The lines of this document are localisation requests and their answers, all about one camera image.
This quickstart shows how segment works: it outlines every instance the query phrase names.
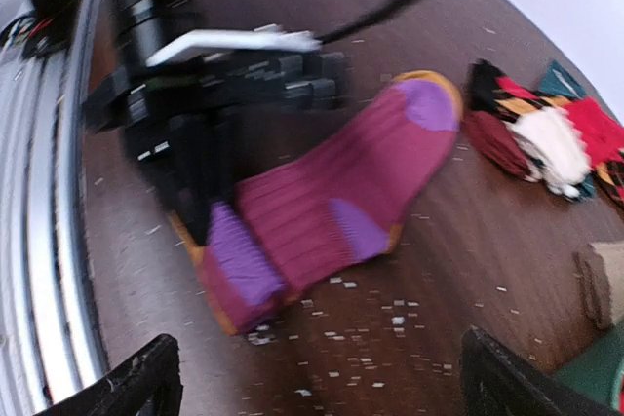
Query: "table surface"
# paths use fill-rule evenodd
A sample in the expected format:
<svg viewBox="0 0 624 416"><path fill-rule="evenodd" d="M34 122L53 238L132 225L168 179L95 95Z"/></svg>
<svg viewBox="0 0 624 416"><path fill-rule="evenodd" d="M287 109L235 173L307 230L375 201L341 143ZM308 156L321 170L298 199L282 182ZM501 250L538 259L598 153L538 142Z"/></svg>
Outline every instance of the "table surface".
<svg viewBox="0 0 624 416"><path fill-rule="evenodd" d="M209 27L277 22L319 32L381 1L202 0ZM104 9L92 86L115 66L107 21ZM334 48L352 63L351 104L305 117L255 112L240 174L313 148L362 109L387 74L431 69L462 88L470 63L484 57L534 86L554 57L595 95L506 0L423 0ZM583 315L572 255L589 242L624 239L622 213L602 193L571 205L512 179L463 135L409 204L396 252L340 274L357 288L318 284L307 297L313 307L290 307L263 346L220 331L153 188L123 158L117 133L86 135L84 145L88 246L111 363L171 333L180 345L183 415L462 414L459 340L471 324L546 371L599 336ZM393 330L394 316L407 318L405 336Z"/></svg>

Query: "dark red cloth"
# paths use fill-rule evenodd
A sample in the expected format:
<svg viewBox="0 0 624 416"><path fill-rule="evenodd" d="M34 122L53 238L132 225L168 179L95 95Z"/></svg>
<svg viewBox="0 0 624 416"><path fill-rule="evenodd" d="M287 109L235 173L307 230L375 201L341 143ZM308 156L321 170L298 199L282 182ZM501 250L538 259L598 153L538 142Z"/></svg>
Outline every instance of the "dark red cloth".
<svg viewBox="0 0 624 416"><path fill-rule="evenodd" d="M486 158L520 179L530 175L525 154L500 119L486 111L472 111L463 126L470 143Z"/></svg>
<svg viewBox="0 0 624 416"><path fill-rule="evenodd" d="M593 98L574 101L565 111L587 145L585 152L592 159L592 169L607 160L618 159L619 149L624 148L624 128L608 117Z"/></svg>

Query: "teal cloth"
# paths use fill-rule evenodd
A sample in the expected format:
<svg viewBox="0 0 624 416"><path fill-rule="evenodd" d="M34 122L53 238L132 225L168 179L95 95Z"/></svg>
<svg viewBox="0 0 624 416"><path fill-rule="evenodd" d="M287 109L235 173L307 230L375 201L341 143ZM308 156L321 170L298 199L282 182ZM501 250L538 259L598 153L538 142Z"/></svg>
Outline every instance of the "teal cloth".
<svg viewBox="0 0 624 416"><path fill-rule="evenodd" d="M556 60L550 62L548 71L542 78L538 90L549 95L565 96L572 99L580 99L587 96L585 89ZM583 182L574 187L580 192L580 196L575 200L581 201L596 197L596 188L594 187L592 174L588 174Z"/></svg>

